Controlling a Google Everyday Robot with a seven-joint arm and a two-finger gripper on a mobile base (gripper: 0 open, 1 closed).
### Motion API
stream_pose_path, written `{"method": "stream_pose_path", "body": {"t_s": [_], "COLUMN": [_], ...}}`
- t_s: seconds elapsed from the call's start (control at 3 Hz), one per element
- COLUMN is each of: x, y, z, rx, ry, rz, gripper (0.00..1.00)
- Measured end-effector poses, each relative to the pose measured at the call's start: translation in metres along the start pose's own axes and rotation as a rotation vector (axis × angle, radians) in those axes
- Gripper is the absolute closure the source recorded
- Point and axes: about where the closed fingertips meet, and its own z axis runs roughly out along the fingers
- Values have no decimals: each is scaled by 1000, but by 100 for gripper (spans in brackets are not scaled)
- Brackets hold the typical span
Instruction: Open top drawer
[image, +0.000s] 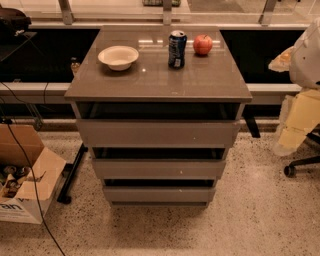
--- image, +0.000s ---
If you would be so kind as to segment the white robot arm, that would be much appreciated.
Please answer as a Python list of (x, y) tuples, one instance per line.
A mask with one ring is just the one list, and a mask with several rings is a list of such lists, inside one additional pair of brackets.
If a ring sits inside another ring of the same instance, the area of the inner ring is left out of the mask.
[(282, 102), (273, 150), (280, 156), (295, 152), (308, 133), (320, 124), (320, 18), (316, 18), (295, 44), (270, 62), (268, 68), (289, 72), (301, 87)]

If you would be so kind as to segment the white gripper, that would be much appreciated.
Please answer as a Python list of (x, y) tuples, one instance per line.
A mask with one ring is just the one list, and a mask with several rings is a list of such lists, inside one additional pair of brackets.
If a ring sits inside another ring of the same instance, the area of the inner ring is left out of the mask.
[[(275, 72), (289, 70), (291, 46), (273, 59), (268, 68)], [(302, 89), (296, 96), (287, 95), (282, 103), (277, 145), (281, 149), (297, 149), (320, 123), (320, 91)]]

